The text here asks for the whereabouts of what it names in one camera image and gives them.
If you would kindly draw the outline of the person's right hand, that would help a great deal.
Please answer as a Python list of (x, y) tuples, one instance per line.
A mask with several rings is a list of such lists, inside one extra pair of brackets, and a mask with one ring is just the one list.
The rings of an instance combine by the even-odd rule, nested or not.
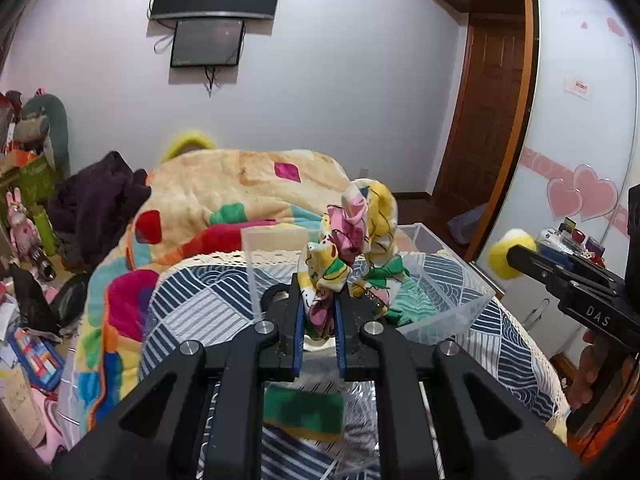
[(596, 334), (591, 330), (587, 330), (585, 335), (582, 336), (582, 340), (585, 341), (587, 345), (586, 348), (582, 350), (577, 372), (566, 394), (567, 402), (573, 411), (578, 410), (578, 408), (590, 402), (593, 395), (591, 386), (597, 379), (600, 370), (600, 366), (594, 358)]

